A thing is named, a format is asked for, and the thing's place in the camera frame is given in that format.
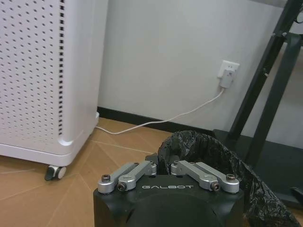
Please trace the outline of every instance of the black trash bag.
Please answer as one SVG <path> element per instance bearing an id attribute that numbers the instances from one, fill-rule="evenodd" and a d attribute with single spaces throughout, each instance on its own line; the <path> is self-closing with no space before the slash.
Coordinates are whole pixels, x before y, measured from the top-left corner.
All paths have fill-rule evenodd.
<path id="1" fill-rule="evenodd" d="M 224 174 L 234 174 L 244 191 L 244 217 L 250 226 L 300 226 L 293 214 L 254 171 L 215 138 L 195 131 L 172 134 L 159 148 L 158 174 L 170 174 L 173 156 L 188 162 L 203 161 Z"/>

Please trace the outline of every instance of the wooden floor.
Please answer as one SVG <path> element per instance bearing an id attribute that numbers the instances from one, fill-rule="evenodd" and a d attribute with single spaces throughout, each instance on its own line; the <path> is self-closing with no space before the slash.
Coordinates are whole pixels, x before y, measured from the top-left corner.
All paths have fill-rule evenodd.
<path id="1" fill-rule="evenodd" d="M 132 125 L 100 119 L 120 131 Z M 3 227 L 92 227 L 92 192 L 103 174 L 157 152 L 171 133 L 148 128 L 109 135 L 94 130 L 65 177 L 44 181 L 47 165 L 0 156 L 0 225 Z M 303 225 L 303 212 L 295 211 Z"/>

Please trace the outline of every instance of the air purifier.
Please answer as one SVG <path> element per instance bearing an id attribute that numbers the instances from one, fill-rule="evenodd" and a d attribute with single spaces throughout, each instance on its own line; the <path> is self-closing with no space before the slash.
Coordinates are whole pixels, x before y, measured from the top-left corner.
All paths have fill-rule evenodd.
<path id="1" fill-rule="evenodd" d="M 64 175 L 98 121 L 107 0 L 0 0 L 0 155 Z"/>

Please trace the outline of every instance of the white power cable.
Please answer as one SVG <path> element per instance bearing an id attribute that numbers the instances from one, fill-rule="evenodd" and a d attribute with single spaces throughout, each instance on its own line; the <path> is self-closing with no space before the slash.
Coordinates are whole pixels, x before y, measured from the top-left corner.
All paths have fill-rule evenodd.
<path id="1" fill-rule="evenodd" d="M 175 116 L 175 117 L 172 117 L 172 118 L 169 118 L 169 119 L 167 119 L 167 120 L 158 121 L 158 122 L 147 122 L 147 123 L 140 124 L 140 125 L 134 126 L 134 127 L 132 127 L 132 128 L 125 129 L 125 130 L 123 130 L 123 131 L 118 131 L 118 132 L 111 132 L 111 131 L 108 131 L 108 130 L 106 130 L 106 129 L 104 129 L 104 128 L 98 127 L 98 126 L 96 126 L 96 128 L 97 128 L 97 129 L 100 129 L 100 130 L 103 130 L 103 131 L 105 131 L 105 132 L 107 132 L 107 133 L 109 133 L 109 134 L 111 134 L 111 135 L 118 135 L 118 134 L 121 134 L 121 133 L 130 131 L 130 130 L 134 130 L 134 129 L 140 128 L 140 127 L 145 126 L 145 125 L 148 125 L 148 124 L 160 124 L 160 123 L 169 122 L 169 121 L 172 121 L 172 120 L 176 119 L 177 117 L 180 117 L 180 116 L 183 116 L 183 115 L 186 115 L 186 114 L 190 114 L 190 113 L 192 113 L 192 112 L 194 112 L 194 111 L 197 111 L 198 109 L 200 109 L 201 107 L 205 106 L 206 104 L 209 104 L 209 103 L 213 102 L 214 100 L 216 100 L 218 97 L 220 97 L 220 96 L 222 95 L 222 93 L 223 93 L 224 90 L 225 90 L 225 89 L 222 88 L 222 89 L 221 89 L 221 92 L 220 92 L 215 98 L 212 98 L 211 100 L 207 101 L 206 103 L 203 103 L 202 105 L 196 107 L 195 109 L 193 109 L 193 110 L 191 110 L 191 111 L 188 111 L 188 112 L 185 112 L 185 113 L 182 113 L 182 114 L 179 114 L 179 115 L 177 115 L 177 116 Z"/>

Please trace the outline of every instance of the caster wheel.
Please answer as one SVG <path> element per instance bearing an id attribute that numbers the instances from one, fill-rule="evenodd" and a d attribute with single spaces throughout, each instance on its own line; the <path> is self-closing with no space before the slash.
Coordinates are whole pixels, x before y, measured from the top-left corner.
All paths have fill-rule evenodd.
<path id="1" fill-rule="evenodd" d="M 50 181 L 54 178 L 61 179 L 65 175 L 65 172 L 66 172 L 65 166 L 59 167 L 59 166 L 49 165 L 49 167 L 46 170 L 44 179 L 46 181 Z"/>
<path id="2" fill-rule="evenodd" d="M 56 171 L 55 177 L 57 179 L 61 179 L 65 175 L 65 172 L 66 172 L 66 167 L 65 166 L 59 167 Z"/>

